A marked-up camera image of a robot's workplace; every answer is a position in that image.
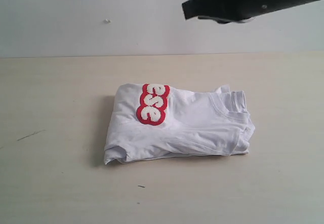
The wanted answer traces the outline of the white t-shirt red lettering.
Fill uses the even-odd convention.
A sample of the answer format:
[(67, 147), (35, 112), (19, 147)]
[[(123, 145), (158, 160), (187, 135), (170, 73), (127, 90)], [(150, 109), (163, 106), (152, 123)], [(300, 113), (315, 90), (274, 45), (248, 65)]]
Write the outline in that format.
[(114, 98), (104, 163), (244, 155), (254, 131), (244, 92), (227, 85), (192, 92), (125, 84)]

